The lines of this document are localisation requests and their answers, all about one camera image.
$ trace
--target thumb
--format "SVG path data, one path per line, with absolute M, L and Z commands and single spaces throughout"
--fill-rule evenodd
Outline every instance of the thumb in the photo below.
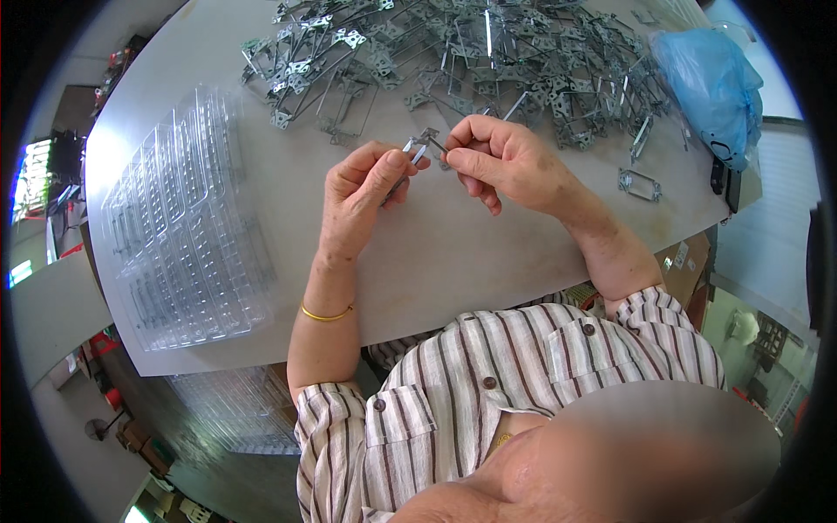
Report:
M 448 153 L 448 163 L 457 172 L 497 187 L 503 179 L 503 161 L 484 152 L 457 147 Z
M 358 198 L 364 205 L 369 204 L 376 208 L 401 176 L 406 174 L 408 165 L 409 158 L 403 151 L 392 149 L 385 152 L 369 170 L 369 174 L 357 190 Z

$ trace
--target left hand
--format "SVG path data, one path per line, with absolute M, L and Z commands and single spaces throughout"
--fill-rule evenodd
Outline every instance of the left hand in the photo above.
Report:
M 351 263 L 369 243 L 377 210 L 402 175 L 415 176 L 430 167 L 422 158 L 414 166 L 415 152 L 405 153 L 394 144 L 371 141 L 326 176 L 320 252 L 329 263 Z M 385 210 L 407 201 L 409 178 L 383 205 Z

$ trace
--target stack of plastic trays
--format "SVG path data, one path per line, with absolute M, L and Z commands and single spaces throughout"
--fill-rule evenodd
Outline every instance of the stack of plastic trays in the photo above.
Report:
M 143 349 L 273 320 L 272 268 L 242 191 L 236 105 L 198 86 L 143 141 L 103 205 L 106 260 Z
M 230 452 L 299 454 L 285 384 L 270 367 L 167 377 L 197 420 Z

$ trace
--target plastic bag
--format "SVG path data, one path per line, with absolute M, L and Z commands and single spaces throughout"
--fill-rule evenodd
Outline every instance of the plastic bag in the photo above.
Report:
M 651 53 L 691 126 L 732 170 L 747 157 L 762 132 L 762 77 L 726 35 L 698 28 L 649 35 Z

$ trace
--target necklace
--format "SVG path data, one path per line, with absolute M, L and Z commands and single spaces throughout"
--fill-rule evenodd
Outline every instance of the necklace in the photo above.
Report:
M 511 439 L 511 434 L 504 433 L 497 439 L 497 448 L 499 448 L 503 443 Z

